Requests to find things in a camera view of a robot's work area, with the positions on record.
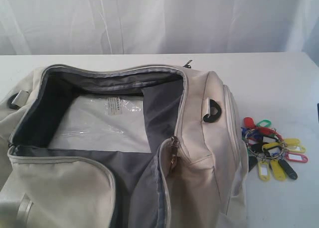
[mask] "bunch of key tags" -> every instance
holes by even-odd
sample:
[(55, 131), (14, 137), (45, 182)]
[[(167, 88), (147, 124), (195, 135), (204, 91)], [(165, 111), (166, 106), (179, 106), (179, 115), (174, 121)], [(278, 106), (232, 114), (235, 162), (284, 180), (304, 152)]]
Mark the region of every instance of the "bunch of key tags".
[(297, 138), (282, 138), (275, 129), (268, 128), (269, 120), (255, 124), (251, 117), (244, 118), (245, 127), (242, 137), (249, 155), (249, 171), (258, 165), (258, 174), (262, 181), (269, 181), (270, 173), (278, 181), (285, 181), (286, 176), (296, 180), (297, 173), (289, 165), (291, 162), (308, 162), (304, 155), (306, 148)]

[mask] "beige duffel bag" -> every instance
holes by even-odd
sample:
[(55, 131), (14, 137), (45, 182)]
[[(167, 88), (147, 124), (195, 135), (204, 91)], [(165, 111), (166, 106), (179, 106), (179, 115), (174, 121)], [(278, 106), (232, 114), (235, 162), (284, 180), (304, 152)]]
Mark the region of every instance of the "beige duffel bag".
[(246, 227), (247, 158), (215, 72), (35, 70), (0, 104), (0, 227)]

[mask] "white backdrop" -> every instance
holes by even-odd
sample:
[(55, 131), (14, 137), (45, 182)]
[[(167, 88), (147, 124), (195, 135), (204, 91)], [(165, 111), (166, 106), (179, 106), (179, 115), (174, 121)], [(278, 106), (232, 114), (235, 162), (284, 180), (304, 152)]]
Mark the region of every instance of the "white backdrop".
[(319, 0), (0, 0), (0, 54), (305, 51)]

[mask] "pink key tag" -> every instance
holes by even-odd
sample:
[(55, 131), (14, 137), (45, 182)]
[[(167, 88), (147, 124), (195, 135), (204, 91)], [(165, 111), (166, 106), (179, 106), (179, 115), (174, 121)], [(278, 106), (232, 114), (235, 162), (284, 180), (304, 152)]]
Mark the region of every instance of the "pink key tag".
[(308, 158), (305, 155), (295, 152), (287, 152), (285, 158), (292, 162), (308, 162)]

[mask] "clear plastic wrap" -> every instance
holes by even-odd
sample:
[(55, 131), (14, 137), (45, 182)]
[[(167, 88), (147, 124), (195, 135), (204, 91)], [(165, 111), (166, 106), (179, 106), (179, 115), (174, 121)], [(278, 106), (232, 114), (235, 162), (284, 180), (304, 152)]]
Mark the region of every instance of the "clear plastic wrap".
[(143, 97), (79, 96), (64, 115), (49, 148), (151, 152)]

